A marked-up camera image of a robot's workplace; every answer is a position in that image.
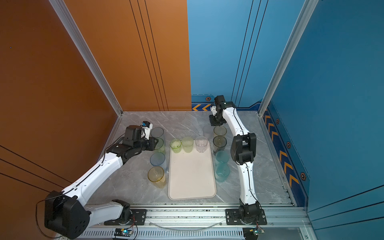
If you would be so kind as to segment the green dotted textured cup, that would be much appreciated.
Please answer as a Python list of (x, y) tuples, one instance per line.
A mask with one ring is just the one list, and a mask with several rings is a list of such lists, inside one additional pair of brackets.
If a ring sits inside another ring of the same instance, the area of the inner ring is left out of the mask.
[(185, 153), (190, 153), (194, 147), (194, 139), (192, 137), (184, 137), (182, 139), (182, 147)]

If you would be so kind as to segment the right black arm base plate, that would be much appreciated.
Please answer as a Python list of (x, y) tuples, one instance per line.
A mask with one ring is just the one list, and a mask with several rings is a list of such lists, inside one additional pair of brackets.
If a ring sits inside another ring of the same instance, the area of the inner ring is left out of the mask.
[(238, 209), (226, 209), (226, 223), (227, 225), (259, 225), (265, 226), (268, 224), (265, 211), (261, 209), (261, 213), (251, 223), (246, 223), (241, 220), (241, 214)]

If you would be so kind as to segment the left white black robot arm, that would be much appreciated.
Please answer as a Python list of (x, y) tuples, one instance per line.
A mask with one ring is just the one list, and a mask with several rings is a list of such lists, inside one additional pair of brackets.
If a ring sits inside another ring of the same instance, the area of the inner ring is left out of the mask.
[(144, 151), (154, 151), (159, 142), (152, 137), (153, 125), (144, 121), (130, 125), (125, 133), (105, 149), (103, 157), (78, 180), (62, 191), (52, 191), (44, 200), (44, 226), (68, 239), (76, 239), (88, 227), (112, 221), (131, 224), (131, 205), (122, 200), (107, 204), (88, 203), (94, 192), (129, 159)]

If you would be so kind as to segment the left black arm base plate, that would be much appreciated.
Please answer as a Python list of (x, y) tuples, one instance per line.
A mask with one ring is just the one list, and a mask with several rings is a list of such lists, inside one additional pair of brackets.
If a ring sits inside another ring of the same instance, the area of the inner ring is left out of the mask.
[(105, 226), (132, 226), (133, 224), (137, 226), (143, 226), (146, 221), (147, 210), (146, 209), (130, 209), (128, 218), (125, 219), (116, 219), (105, 221)]

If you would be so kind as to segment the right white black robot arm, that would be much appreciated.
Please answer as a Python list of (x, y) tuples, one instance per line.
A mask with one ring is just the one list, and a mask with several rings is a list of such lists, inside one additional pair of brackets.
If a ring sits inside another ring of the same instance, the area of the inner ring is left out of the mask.
[(211, 112), (212, 126), (228, 124), (232, 132), (231, 157), (237, 164), (240, 176), (240, 219), (244, 224), (250, 225), (257, 221), (262, 213), (253, 176), (257, 136), (245, 127), (238, 116), (235, 104), (231, 101), (227, 102), (223, 95), (215, 97), (215, 104), (211, 107)]

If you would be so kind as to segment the small green clear glass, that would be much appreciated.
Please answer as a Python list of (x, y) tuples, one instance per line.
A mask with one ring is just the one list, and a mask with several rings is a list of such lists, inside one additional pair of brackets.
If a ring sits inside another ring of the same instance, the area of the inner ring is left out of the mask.
[(170, 142), (170, 147), (171, 147), (171, 150), (177, 154), (181, 151), (181, 148), (182, 148), (182, 141), (179, 140), (179, 139), (173, 139), (171, 140)]

